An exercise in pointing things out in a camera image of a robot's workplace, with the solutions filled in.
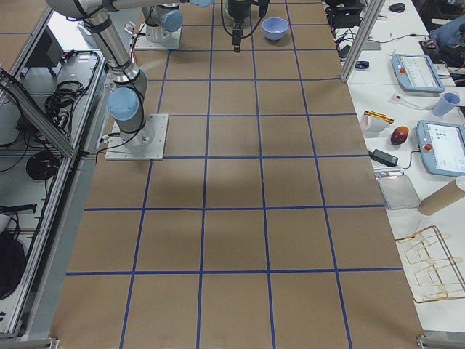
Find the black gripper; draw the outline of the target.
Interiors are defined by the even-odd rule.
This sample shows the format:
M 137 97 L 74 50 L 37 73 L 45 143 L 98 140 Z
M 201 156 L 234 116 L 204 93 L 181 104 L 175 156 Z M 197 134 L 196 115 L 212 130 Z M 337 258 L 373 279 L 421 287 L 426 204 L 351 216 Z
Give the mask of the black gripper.
M 249 17 L 252 1 L 249 0 L 228 0 L 227 13 L 234 20 L 232 28 L 232 46 L 234 53 L 240 53 L 240 46 L 243 37 L 243 22 Z

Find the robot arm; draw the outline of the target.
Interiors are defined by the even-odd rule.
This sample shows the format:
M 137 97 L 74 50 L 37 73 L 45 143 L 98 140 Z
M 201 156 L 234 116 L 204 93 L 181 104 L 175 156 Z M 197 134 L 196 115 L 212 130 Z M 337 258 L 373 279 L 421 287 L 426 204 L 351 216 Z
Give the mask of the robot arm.
M 153 130 L 147 125 L 144 99 L 147 77 L 135 63 L 113 25 L 110 13 L 140 8 L 147 27 L 175 32 L 182 27 L 182 1 L 48 1 L 47 4 L 69 21 L 82 22 L 103 53 L 116 91 L 110 94 L 108 109 L 116 121 L 122 145 L 138 147 L 150 142 Z
M 177 32 L 183 24 L 183 14 L 177 4 L 162 4 L 143 7 L 146 36 L 148 41 L 161 43 Z

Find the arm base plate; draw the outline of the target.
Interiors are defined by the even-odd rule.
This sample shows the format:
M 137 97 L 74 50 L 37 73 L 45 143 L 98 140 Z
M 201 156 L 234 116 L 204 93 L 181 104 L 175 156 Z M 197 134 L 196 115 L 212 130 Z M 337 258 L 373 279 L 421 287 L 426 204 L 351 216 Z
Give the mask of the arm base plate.
M 145 126 L 134 138 L 126 133 L 120 133 L 119 126 L 114 121 L 112 132 L 119 133 L 109 139 L 105 152 L 108 161 L 162 161 L 166 144 L 169 115 L 167 113 L 148 114 Z
M 181 28 L 170 33 L 160 26 L 146 26 L 145 22 L 142 22 L 134 48 L 136 50 L 178 50 L 181 32 Z

